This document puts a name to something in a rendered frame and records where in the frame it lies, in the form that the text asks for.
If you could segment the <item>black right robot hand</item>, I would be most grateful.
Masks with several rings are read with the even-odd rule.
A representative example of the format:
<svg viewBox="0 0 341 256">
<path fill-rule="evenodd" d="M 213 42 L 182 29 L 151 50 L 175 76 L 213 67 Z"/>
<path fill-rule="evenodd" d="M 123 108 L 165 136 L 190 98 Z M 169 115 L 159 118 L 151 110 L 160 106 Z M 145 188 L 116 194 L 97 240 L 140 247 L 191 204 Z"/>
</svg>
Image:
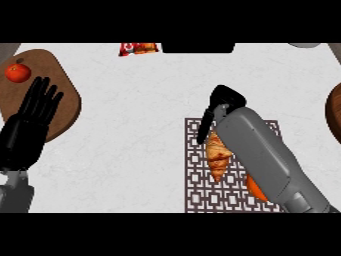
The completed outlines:
<svg viewBox="0 0 341 256">
<path fill-rule="evenodd" d="M 210 105 L 204 111 L 202 124 L 199 127 L 197 143 L 203 144 L 209 135 L 210 126 L 215 120 L 215 110 L 219 105 L 227 105 L 227 113 L 244 107 L 247 104 L 246 97 L 227 85 L 218 85 L 210 95 Z"/>
</svg>

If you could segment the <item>brown white patterned placemat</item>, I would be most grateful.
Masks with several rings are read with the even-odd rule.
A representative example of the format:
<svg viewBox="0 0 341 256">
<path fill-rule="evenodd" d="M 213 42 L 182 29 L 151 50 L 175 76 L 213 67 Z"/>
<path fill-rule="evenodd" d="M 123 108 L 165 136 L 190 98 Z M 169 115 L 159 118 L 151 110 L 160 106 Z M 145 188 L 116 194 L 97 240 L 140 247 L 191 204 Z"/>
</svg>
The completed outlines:
<svg viewBox="0 0 341 256">
<path fill-rule="evenodd" d="M 264 202 L 249 192 L 247 170 L 237 156 L 230 159 L 221 182 L 207 163 L 206 145 L 197 143 L 200 118 L 185 119 L 185 212 L 281 213 L 278 204 Z"/>
</svg>

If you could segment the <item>pale grey round object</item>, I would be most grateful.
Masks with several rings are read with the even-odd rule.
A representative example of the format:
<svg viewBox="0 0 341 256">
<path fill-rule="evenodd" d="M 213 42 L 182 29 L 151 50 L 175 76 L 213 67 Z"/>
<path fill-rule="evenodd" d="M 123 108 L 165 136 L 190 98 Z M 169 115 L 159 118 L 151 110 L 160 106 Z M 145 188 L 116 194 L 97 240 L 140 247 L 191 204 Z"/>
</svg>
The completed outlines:
<svg viewBox="0 0 341 256">
<path fill-rule="evenodd" d="M 297 48 L 315 48 L 317 46 L 321 45 L 321 43 L 289 43 L 292 46 Z"/>
</svg>

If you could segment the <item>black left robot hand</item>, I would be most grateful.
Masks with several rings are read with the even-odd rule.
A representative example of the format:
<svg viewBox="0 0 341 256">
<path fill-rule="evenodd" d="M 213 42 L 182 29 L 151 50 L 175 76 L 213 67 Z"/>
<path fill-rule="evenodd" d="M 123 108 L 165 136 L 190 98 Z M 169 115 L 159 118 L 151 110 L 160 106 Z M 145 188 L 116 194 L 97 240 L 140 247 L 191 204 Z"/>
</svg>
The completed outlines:
<svg viewBox="0 0 341 256">
<path fill-rule="evenodd" d="M 18 112 L 10 117 L 0 130 L 0 171 L 27 170 L 38 162 L 49 125 L 64 93 L 49 85 L 48 77 L 36 77 Z"/>
</svg>

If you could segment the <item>golden brown croissant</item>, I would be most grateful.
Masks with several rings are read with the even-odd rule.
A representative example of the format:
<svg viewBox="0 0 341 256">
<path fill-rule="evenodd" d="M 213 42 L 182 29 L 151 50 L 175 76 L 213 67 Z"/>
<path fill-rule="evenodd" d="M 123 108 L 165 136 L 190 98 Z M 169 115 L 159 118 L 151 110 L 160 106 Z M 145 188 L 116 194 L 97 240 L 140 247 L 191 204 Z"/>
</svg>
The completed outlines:
<svg viewBox="0 0 341 256">
<path fill-rule="evenodd" d="M 227 148 L 216 132 L 210 133 L 207 146 L 207 163 L 210 167 L 212 176 L 216 182 L 221 182 L 224 174 L 228 170 L 230 159 L 233 152 Z"/>
</svg>

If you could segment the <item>red patterned snack bag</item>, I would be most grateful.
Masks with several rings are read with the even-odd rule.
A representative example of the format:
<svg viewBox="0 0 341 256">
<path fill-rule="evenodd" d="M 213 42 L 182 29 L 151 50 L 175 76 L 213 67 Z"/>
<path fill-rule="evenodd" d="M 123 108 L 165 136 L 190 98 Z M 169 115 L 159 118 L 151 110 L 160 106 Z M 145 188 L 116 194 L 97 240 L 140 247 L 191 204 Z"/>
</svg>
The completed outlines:
<svg viewBox="0 0 341 256">
<path fill-rule="evenodd" d="M 120 53 L 119 56 L 129 56 L 131 54 L 147 54 L 156 53 L 159 51 L 159 47 L 156 43 L 123 43 L 120 45 Z"/>
</svg>

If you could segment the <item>orange carrot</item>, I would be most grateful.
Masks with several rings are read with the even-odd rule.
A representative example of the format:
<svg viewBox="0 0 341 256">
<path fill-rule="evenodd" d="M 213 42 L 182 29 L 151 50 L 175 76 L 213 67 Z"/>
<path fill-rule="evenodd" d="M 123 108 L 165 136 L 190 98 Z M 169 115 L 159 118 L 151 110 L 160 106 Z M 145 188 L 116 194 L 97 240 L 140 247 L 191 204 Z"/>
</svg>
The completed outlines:
<svg viewBox="0 0 341 256">
<path fill-rule="evenodd" d="M 266 197 L 265 193 L 262 192 L 261 187 L 256 184 L 256 181 L 252 176 L 247 176 L 247 189 L 249 189 L 249 192 L 252 193 L 252 195 L 258 199 L 261 199 L 262 201 L 268 201 L 268 197 Z"/>
</svg>

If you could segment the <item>red orange tomato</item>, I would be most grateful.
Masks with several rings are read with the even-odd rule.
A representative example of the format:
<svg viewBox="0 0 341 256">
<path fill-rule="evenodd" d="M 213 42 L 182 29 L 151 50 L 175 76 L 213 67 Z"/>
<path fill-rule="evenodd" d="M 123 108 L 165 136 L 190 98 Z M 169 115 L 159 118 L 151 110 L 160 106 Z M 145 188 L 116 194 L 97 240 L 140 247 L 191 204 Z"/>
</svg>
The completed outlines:
<svg viewBox="0 0 341 256">
<path fill-rule="evenodd" d="M 5 69 L 5 77 L 11 82 L 23 83 L 32 77 L 32 69 L 24 64 L 13 64 Z"/>
</svg>

